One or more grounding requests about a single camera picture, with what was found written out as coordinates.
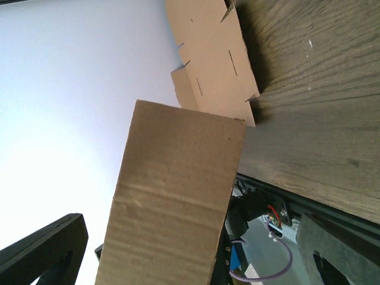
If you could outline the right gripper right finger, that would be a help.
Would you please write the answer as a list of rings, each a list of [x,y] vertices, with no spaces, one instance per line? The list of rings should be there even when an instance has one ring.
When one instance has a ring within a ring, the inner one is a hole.
[[[311,284],[379,284],[379,246],[314,214],[296,235]]]

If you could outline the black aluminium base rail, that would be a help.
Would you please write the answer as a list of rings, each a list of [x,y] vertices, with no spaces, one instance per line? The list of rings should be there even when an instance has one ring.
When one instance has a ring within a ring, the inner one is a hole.
[[[379,246],[379,225],[373,222],[242,174],[237,174],[234,189],[239,191],[239,195],[233,196],[229,203],[211,284],[232,284],[234,281],[254,284],[273,281],[292,269],[295,256],[300,256],[305,269],[296,240],[304,214],[321,216]],[[243,236],[249,228],[249,223],[255,219],[261,219],[269,238],[284,247],[288,260],[285,266],[274,274],[246,278],[230,270],[230,259],[233,245],[240,244],[246,254],[249,246]]]

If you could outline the large flat cardboard sheet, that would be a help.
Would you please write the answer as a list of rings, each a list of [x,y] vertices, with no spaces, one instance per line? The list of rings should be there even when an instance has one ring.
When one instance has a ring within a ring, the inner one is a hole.
[[[165,1],[183,67],[171,73],[184,109],[255,126],[249,101],[259,97],[234,1]]]

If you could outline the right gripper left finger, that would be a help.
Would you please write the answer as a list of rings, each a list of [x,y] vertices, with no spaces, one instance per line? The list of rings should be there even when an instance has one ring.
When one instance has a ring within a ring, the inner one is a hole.
[[[1,250],[1,284],[75,284],[87,242],[83,215],[67,214]]]

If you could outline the small cardboard box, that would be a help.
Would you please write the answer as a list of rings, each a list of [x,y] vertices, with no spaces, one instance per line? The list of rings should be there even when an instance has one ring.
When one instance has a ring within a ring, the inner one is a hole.
[[[208,284],[246,123],[139,100],[97,284]]]

